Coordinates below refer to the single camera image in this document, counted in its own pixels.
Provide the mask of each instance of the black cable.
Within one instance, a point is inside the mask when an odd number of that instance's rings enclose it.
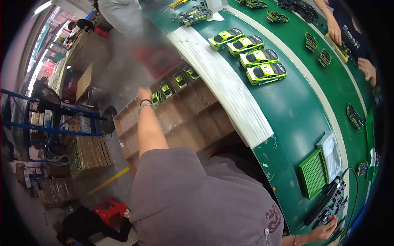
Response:
[[[105,135],[105,139],[109,142],[109,141],[111,141],[111,139],[112,139],[112,134],[113,134],[113,132],[111,132],[111,138],[108,140],[107,139],[107,134]]]
[[[343,178],[344,178],[345,173],[346,173],[347,170],[352,170],[352,171],[353,171],[354,176],[355,176],[355,178],[356,178],[356,185],[357,185],[356,187],[357,187],[357,189],[356,189],[356,200],[354,201],[353,210],[352,210],[352,212],[351,212],[351,214],[350,214],[349,225],[348,225],[348,227],[346,228],[345,238],[348,236],[348,231],[349,231],[349,227],[350,227],[350,223],[351,223],[351,218],[352,218],[352,216],[353,216],[354,208],[356,207],[357,196],[358,196],[358,194],[359,194],[359,182],[358,182],[358,180],[357,180],[357,173],[356,173],[356,171],[355,171],[353,168],[351,168],[351,167],[346,168],[345,171],[344,171],[343,174],[342,174],[341,179],[343,180]]]

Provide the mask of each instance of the yellow floor line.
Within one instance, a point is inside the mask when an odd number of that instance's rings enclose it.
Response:
[[[94,190],[92,190],[91,192],[89,192],[87,195],[90,196],[93,193],[95,193],[96,191],[98,191],[99,189],[103,188],[104,186],[106,186],[107,184],[111,183],[112,181],[114,181],[115,179],[119,178],[120,176],[122,176],[123,174],[125,174],[127,171],[129,171],[129,168],[126,167],[125,169],[121,170],[120,172],[118,172],[117,174],[115,174],[112,178],[110,178],[109,180],[105,181],[104,183],[102,183],[101,185],[99,185],[97,188],[95,188]]]

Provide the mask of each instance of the yellow tool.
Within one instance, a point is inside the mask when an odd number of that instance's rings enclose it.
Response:
[[[171,9],[176,9],[177,7],[180,7],[181,5],[183,5],[184,3],[187,3],[189,0],[178,0],[175,3],[170,5]]]

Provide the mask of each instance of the white shirt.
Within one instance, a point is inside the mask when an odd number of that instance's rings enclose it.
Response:
[[[143,33],[142,9],[137,0],[98,0],[103,17],[126,36]]]

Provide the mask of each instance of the hand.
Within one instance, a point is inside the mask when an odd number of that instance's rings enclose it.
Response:
[[[309,242],[317,242],[320,240],[328,239],[331,234],[334,232],[336,226],[338,225],[338,218],[334,216],[328,217],[330,221],[327,225],[319,226],[308,232],[308,241]]]
[[[342,45],[342,33],[341,28],[336,22],[334,16],[327,19],[328,25],[328,34],[330,35],[331,39],[338,45]]]
[[[369,81],[372,87],[376,85],[376,68],[365,58],[359,58],[359,69],[365,73],[365,80]]]
[[[144,99],[152,100],[152,92],[148,87],[146,88],[140,87],[138,89],[137,98],[136,98],[137,103],[140,104],[141,101]]]

